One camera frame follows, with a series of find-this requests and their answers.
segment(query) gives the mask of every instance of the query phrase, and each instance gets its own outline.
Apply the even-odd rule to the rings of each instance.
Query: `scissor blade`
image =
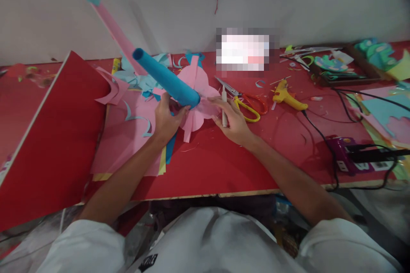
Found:
[[[235,90],[233,87],[231,87],[228,83],[222,81],[221,79],[219,79],[218,77],[214,76],[222,85],[225,85],[225,90],[232,96],[238,96],[239,92],[237,90]]]

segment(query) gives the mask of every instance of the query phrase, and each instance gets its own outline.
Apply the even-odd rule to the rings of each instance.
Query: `orange scissors handle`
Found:
[[[268,113],[268,105],[261,98],[259,98],[257,96],[254,96],[254,95],[245,94],[245,93],[241,93],[241,97],[243,97],[243,99],[246,100],[249,103],[249,105],[252,107],[252,109],[254,109],[256,112],[258,112],[260,115],[264,115],[264,114]],[[263,108],[262,111],[258,111],[257,108],[255,108],[255,105],[253,104],[253,102],[249,98],[257,100],[262,105],[262,108]]]

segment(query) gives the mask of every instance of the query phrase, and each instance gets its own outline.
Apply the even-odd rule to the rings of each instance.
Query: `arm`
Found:
[[[227,103],[219,98],[209,100],[223,109],[228,117],[229,127],[222,127],[219,118],[214,118],[216,125],[231,141],[245,147],[265,166],[282,193],[312,226],[335,218],[353,222],[326,190],[249,130],[243,114],[233,101]]]
[[[170,96],[162,95],[155,110],[155,132],[127,162],[124,163],[91,197],[78,219],[111,224],[127,205],[135,189],[162,148],[177,131],[189,106],[178,115],[170,112]]]

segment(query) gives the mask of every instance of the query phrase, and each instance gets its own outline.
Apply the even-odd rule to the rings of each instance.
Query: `blue paper tube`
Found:
[[[144,50],[137,48],[132,56],[182,106],[190,105],[193,108],[199,104],[201,98],[194,89]]]

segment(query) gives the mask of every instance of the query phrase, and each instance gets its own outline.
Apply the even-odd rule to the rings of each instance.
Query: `white pen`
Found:
[[[222,101],[227,102],[224,84],[222,85]],[[227,126],[228,126],[228,118],[226,117],[224,110],[222,110],[222,127],[227,127]]]

